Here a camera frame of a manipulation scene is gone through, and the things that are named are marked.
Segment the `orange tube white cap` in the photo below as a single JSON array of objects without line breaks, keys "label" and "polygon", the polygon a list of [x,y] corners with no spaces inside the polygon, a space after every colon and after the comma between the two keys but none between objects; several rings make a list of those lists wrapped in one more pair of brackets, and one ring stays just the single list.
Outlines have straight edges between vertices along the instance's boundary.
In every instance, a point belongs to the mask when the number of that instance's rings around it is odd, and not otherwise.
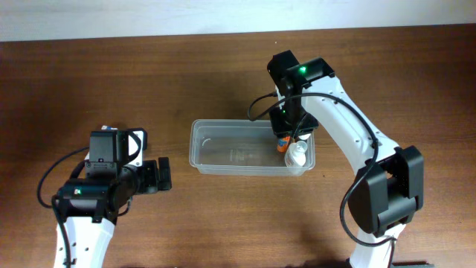
[{"label": "orange tube white cap", "polygon": [[285,153],[288,150],[289,145],[291,143],[292,143],[292,138],[290,136],[279,138],[277,143],[277,151],[280,153]]}]

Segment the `white squeeze bottle clear cap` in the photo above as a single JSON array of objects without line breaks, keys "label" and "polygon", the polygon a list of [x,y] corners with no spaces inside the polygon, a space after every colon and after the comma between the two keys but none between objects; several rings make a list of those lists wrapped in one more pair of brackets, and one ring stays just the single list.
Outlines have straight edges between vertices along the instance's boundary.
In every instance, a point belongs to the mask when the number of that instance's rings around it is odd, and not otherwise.
[{"label": "white squeeze bottle clear cap", "polygon": [[289,145],[284,162],[292,175],[300,176],[303,173],[307,149],[308,145],[305,141],[297,141]]}]

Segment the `dark bottle white cap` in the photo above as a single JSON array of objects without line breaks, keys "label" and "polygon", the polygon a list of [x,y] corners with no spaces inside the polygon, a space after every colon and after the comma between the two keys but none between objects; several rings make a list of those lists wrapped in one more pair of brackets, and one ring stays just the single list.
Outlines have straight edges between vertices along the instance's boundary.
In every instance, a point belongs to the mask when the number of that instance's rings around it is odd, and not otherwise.
[{"label": "dark bottle white cap", "polygon": [[311,134],[308,133],[308,134],[305,134],[305,135],[299,135],[297,138],[298,138],[299,141],[306,141],[306,140],[309,139],[310,136],[311,136]]}]

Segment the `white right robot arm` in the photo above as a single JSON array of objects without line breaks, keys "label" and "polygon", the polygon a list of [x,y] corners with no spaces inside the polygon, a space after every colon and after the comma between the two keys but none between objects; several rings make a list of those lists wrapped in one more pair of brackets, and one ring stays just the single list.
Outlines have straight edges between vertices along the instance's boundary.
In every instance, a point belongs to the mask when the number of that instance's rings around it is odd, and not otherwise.
[{"label": "white right robot arm", "polygon": [[415,146],[400,147],[351,100],[322,58],[299,63],[291,51],[272,57],[267,70],[278,102],[268,111],[279,138],[323,127],[356,175],[341,201],[358,225],[351,267],[391,267],[396,240],[423,205],[424,159]]}]

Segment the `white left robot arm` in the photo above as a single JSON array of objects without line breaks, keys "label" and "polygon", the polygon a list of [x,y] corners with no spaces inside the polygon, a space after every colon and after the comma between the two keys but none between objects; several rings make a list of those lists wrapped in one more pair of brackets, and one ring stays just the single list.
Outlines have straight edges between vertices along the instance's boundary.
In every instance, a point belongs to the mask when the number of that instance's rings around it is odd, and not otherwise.
[{"label": "white left robot arm", "polygon": [[84,161],[51,198],[57,219],[55,267],[102,267],[123,206],[172,188],[167,157],[141,166]]}]

